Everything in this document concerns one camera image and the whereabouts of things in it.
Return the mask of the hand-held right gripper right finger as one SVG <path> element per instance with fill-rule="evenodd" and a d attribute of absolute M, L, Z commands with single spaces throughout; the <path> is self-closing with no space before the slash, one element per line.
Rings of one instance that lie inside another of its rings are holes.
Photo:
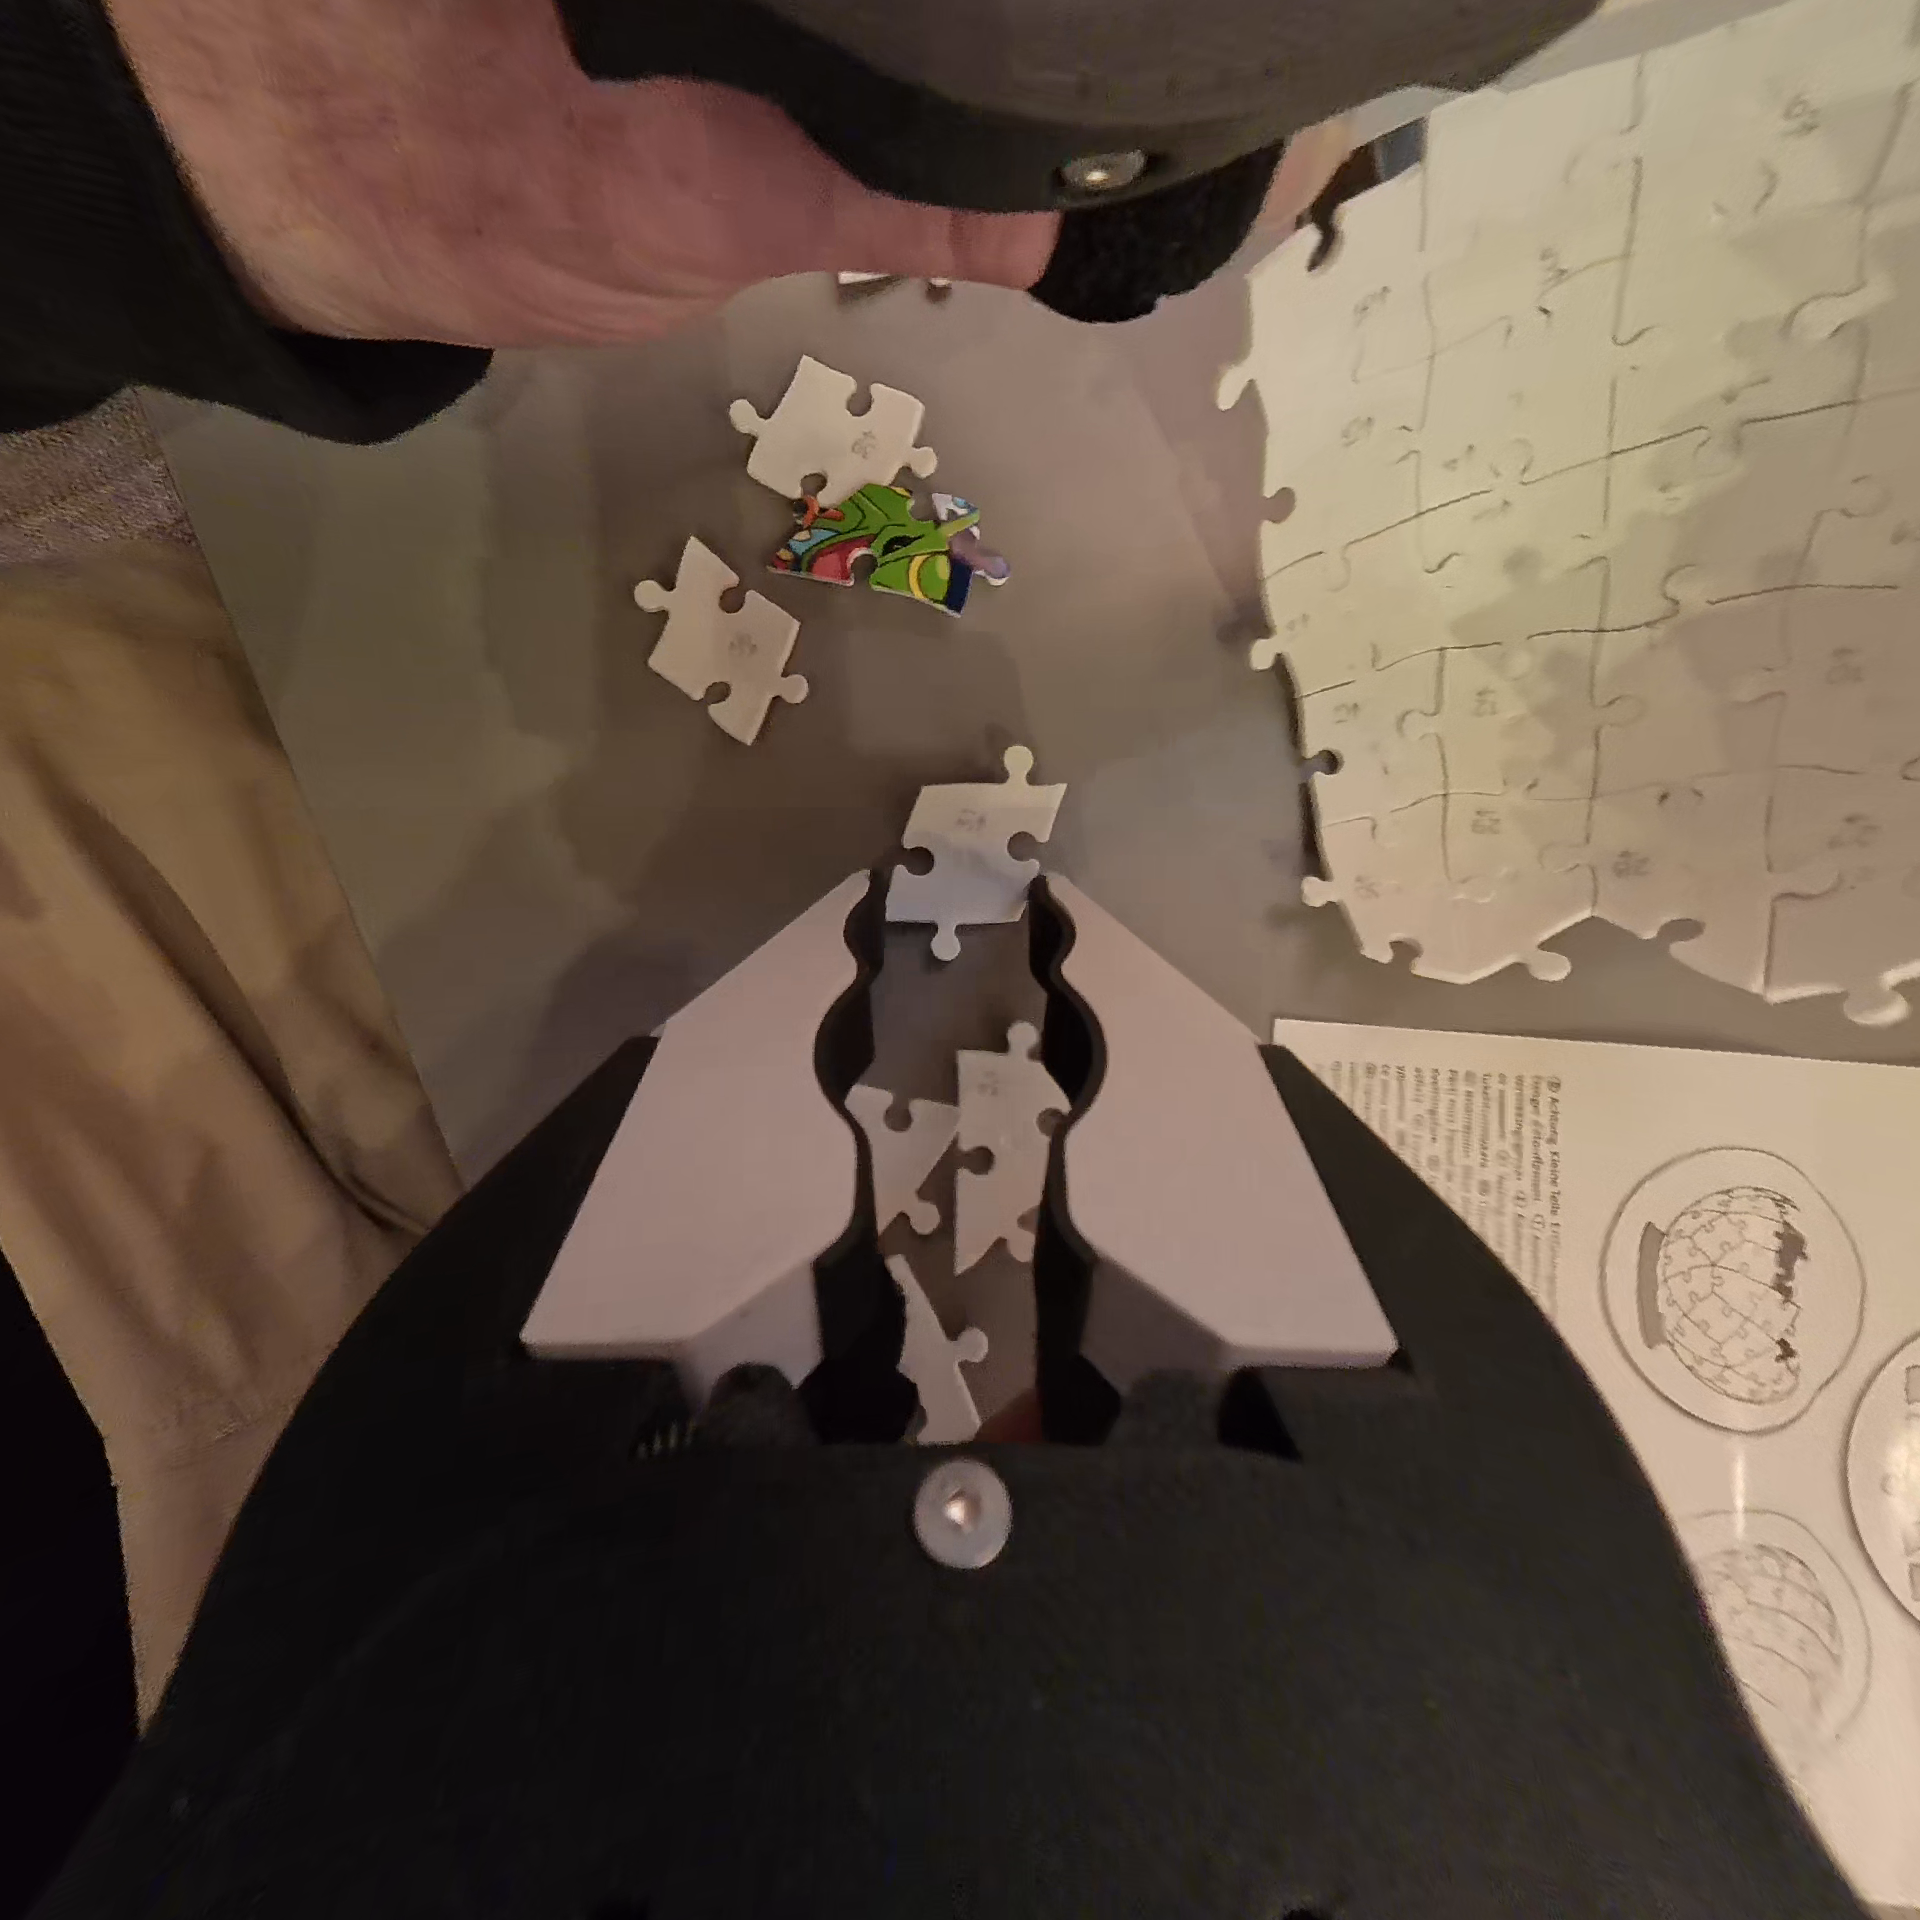
<path fill-rule="evenodd" d="M 1258 1031 L 1066 878 L 1032 885 L 1027 934 L 1066 1096 L 1032 1252 L 1043 1435 L 1100 1441 L 1150 1376 L 1389 1364 Z"/>

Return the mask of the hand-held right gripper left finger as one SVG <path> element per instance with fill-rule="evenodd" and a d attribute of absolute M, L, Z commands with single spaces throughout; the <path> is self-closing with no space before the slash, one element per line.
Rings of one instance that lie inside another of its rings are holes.
<path fill-rule="evenodd" d="M 907 1435 L 907 1301 L 851 1116 L 882 959 L 886 885 L 856 871 L 654 1031 L 525 1322 L 533 1355 L 663 1364 L 687 1407 L 763 1366 L 827 1437 Z"/>

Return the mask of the partly built puzzle ball shell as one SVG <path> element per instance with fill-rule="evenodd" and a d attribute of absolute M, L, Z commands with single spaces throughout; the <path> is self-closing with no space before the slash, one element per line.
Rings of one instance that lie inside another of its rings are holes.
<path fill-rule="evenodd" d="M 1245 276 L 1309 908 L 1916 1012 L 1916 3 L 1678 3 L 1438 104 Z"/>

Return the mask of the green colourful puzzle piece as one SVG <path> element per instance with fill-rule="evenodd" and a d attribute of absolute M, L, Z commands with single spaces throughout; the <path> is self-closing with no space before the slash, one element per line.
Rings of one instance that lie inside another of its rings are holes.
<path fill-rule="evenodd" d="M 838 588 L 869 586 L 962 616 L 979 586 L 1001 588 L 1011 577 L 1011 560 L 981 542 L 974 498 L 865 484 L 839 504 L 803 495 L 769 572 Z"/>

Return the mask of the person's left hand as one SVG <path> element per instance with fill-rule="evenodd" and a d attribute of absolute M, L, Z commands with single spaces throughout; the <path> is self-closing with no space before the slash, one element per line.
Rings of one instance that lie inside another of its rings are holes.
<path fill-rule="evenodd" d="M 553 3 L 112 3 L 253 303 L 349 340 L 623 347 L 763 279 L 1029 289 L 1057 213 L 890 199 L 777 108 L 592 84 Z"/>

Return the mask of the white instruction leaflet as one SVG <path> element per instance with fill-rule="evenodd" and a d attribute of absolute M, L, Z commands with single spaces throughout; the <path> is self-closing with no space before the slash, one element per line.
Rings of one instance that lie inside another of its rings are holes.
<path fill-rule="evenodd" d="M 1520 1276 L 1861 1899 L 1916 1916 L 1916 1070 L 1274 1021 Z"/>

